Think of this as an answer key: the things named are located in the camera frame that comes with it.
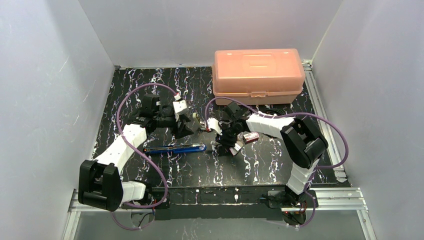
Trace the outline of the red staples box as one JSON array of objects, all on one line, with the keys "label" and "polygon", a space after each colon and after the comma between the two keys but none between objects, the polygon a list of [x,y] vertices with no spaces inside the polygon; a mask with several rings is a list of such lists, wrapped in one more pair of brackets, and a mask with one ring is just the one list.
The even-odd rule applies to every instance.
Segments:
[{"label": "red staples box", "polygon": [[242,140],[245,144],[253,143],[260,138],[260,134],[258,132],[249,132],[242,136]]}]

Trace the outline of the blue stapler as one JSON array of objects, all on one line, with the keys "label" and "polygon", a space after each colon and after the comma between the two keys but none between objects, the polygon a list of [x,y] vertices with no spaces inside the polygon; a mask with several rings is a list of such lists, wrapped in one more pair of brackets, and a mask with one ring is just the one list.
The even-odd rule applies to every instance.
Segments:
[{"label": "blue stapler", "polygon": [[147,155],[156,155],[164,153],[183,154],[203,152],[207,149],[204,143],[180,144],[180,145],[166,145],[157,147],[146,147],[143,153]]}]

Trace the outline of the cardboard staples tray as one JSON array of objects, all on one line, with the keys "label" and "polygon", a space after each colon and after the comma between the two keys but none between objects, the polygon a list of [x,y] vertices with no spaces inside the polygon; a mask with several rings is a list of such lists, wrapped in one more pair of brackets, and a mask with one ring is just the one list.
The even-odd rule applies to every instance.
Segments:
[{"label": "cardboard staples tray", "polygon": [[230,153],[233,155],[233,156],[236,156],[240,151],[241,151],[241,149],[244,147],[244,143],[243,142],[241,142],[241,141],[237,141],[235,144],[234,144],[234,146],[232,146],[232,147],[230,147],[229,148],[229,151],[230,151]]}]

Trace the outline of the beige stapler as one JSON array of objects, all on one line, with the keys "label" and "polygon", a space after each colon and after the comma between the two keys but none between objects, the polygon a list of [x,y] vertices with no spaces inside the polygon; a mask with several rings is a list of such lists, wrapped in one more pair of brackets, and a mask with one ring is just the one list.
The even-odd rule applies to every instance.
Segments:
[{"label": "beige stapler", "polygon": [[197,112],[194,112],[192,115],[192,119],[194,121],[194,126],[197,128],[197,130],[201,132],[208,132],[208,128],[206,126],[206,123],[204,120],[201,120],[200,115]]}]

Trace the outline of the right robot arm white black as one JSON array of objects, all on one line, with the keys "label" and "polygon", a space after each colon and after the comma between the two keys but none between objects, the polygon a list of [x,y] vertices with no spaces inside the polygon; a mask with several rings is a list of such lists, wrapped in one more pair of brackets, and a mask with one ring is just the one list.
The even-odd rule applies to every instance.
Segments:
[{"label": "right robot arm white black", "polygon": [[260,111],[242,109],[231,102],[223,109],[226,118],[207,120],[216,133],[216,142],[234,148],[240,133],[259,133],[280,139],[285,144],[292,169],[284,190],[264,196],[269,203],[295,206],[308,192],[316,167],[329,144],[317,126],[307,117],[282,117]]}]

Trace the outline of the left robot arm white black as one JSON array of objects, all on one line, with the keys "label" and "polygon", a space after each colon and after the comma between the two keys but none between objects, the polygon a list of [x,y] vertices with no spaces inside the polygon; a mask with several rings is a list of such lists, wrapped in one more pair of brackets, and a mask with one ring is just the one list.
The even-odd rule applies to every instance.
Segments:
[{"label": "left robot arm white black", "polygon": [[121,134],[94,160],[85,160],[79,168],[78,201],[98,209],[114,212],[122,204],[147,197],[142,181],[123,181],[121,174],[127,161],[156,129],[168,128],[176,139],[192,135],[187,127],[189,108],[179,95],[163,105],[159,95],[146,94],[140,107],[125,122]]}]

